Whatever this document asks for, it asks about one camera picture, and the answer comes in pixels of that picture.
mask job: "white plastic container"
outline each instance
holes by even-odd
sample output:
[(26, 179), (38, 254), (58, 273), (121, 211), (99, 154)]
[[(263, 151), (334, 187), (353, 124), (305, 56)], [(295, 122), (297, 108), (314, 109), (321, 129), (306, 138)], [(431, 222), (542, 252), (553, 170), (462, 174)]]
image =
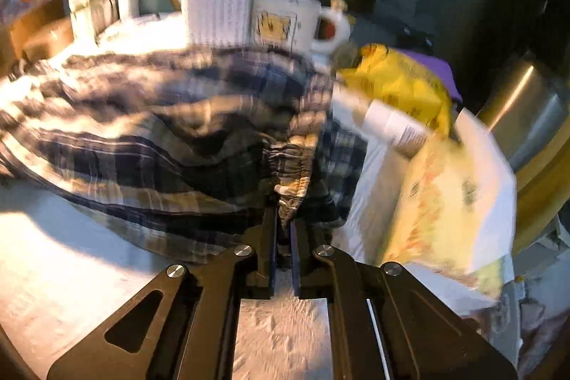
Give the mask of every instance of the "white plastic container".
[(190, 44), (241, 46), (250, 42), (253, 0), (181, 0)]

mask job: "plaid fabric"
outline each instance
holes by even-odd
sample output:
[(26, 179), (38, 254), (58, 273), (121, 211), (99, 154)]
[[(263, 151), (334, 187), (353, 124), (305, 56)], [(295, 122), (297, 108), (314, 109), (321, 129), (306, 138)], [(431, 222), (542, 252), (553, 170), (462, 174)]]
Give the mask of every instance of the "plaid fabric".
[(27, 96), (0, 109), (0, 172), (142, 248), (206, 262), (240, 243), (272, 192), (282, 224), (301, 204), (309, 224), (348, 214), (366, 146), (327, 118), (332, 81), (301, 57), (76, 56), (30, 75)]

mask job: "yellow bag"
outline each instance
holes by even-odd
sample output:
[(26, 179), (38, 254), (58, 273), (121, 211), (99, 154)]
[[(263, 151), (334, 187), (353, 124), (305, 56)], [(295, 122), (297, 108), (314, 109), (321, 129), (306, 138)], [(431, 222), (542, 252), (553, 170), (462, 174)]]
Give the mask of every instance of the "yellow bag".
[(360, 51), (357, 68), (340, 70), (347, 86), (401, 110), (427, 127), (448, 135), (451, 98), (440, 79), (406, 54), (382, 44)]

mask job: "silver bolt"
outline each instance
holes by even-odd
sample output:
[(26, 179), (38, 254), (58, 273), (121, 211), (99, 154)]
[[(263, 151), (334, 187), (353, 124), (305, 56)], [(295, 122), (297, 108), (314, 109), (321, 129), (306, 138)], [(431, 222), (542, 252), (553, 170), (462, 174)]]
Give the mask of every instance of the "silver bolt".
[(384, 272), (389, 276), (396, 277), (402, 272), (402, 266), (397, 262), (390, 261), (384, 264)]
[(184, 266), (182, 266), (181, 264), (173, 264), (172, 266), (168, 266), (168, 269), (166, 270), (166, 275), (168, 277), (171, 277), (172, 279), (180, 277), (183, 274), (184, 274)]
[(330, 245), (320, 245), (315, 248), (315, 252), (317, 255), (322, 256), (323, 258), (328, 258), (335, 252), (334, 246)]
[(234, 253), (237, 256), (249, 256), (253, 252), (253, 248), (249, 245), (238, 245), (236, 246)]

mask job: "mug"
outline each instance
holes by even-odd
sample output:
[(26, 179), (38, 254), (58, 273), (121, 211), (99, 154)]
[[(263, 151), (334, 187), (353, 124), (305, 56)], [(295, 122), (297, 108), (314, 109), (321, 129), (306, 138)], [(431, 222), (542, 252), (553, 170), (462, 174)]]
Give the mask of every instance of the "mug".
[[(315, 39), (318, 22), (325, 18), (335, 26), (331, 39)], [(322, 7), (317, 0), (254, 0), (252, 38), (299, 54), (330, 55), (351, 36), (351, 25), (341, 11)]]

